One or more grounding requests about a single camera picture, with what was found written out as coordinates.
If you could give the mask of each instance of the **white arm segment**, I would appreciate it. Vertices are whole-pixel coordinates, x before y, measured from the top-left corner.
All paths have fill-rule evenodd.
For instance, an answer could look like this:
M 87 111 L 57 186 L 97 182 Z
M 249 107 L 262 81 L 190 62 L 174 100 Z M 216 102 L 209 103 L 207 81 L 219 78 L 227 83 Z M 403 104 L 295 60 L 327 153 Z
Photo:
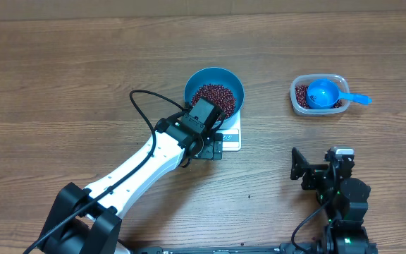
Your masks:
M 134 202 L 151 186 L 157 179 L 169 171 L 174 170 L 181 162 L 184 149 L 178 146 L 178 141 L 166 133 L 156 132 L 156 148 L 154 156 L 130 178 L 115 188 L 111 194 L 106 195 L 100 201 L 105 208 L 114 206 L 117 209 L 116 215 L 121 219 L 131 208 Z M 104 178 L 89 184 L 86 188 L 92 190 L 90 197 L 95 198 L 103 193 L 105 189 L 123 178 L 132 171 L 149 153 L 152 148 L 153 137 L 140 148 L 131 158 L 120 165 L 116 170 Z

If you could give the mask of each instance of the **scoop handle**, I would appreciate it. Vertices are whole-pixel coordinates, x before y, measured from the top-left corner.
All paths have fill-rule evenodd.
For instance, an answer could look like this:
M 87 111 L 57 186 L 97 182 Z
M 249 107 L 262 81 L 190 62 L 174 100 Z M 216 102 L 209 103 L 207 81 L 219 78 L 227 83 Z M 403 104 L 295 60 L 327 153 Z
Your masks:
M 350 93 L 339 93 L 339 99 L 346 99 L 352 102 L 358 102 L 364 105 L 369 105 L 372 102 L 372 99 L 369 98 L 367 95 L 358 95 L 358 94 L 350 94 Z

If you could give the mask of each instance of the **small robot arm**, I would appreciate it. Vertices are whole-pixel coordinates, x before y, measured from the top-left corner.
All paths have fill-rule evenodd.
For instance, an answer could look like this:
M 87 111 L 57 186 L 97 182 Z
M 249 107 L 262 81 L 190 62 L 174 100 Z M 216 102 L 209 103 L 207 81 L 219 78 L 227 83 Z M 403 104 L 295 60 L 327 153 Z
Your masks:
M 107 176 L 84 189 L 69 183 L 57 195 L 40 236 L 52 234 L 37 247 L 47 254 L 129 254 L 118 242 L 122 218 L 154 182 L 186 159 L 222 158 L 223 136 L 216 133 L 222 123 L 213 128 L 220 116 L 223 118 L 224 114 L 218 106 L 201 98 L 191 109 L 159 120 L 154 128 L 156 142 L 152 135 L 138 152 Z M 154 143 L 154 153 L 136 169 Z M 98 199 L 108 188 L 113 189 Z M 92 228 L 77 218 L 63 223 L 83 207 L 88 209 L 78 216 L 92 219 Z

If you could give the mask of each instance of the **blue bowl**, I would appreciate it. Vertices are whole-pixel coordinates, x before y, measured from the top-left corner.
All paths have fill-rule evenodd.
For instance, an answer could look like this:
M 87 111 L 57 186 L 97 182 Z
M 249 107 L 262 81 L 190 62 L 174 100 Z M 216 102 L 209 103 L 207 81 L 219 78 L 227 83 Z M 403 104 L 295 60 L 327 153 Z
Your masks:
M 234 108 L 233 115 L 226 120 L 236 115 L 244 104 L 244 86 L 242 86 L 239 78 L 234 73 L 224 68 L 204 68 L 192 75 L 184 88 L 184 101 L 191 103 L 198 89 L 208 84 L 222 85 L 233 92 L 234 98 L 236 98 L 236 107 Z

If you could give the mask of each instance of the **blue ladle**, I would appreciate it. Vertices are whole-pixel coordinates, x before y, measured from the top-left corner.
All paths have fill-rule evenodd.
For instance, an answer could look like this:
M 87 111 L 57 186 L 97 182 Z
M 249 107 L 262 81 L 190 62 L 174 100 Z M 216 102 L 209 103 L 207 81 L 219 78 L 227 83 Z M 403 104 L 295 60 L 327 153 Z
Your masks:
M 339 99 L 346 99 L 368 105 L 372 99 L 366 95 L 341 92 L 339 87 L 326 78 L 318 79 L 309 84 L 307 103 L 312 109 L 330 109 Z

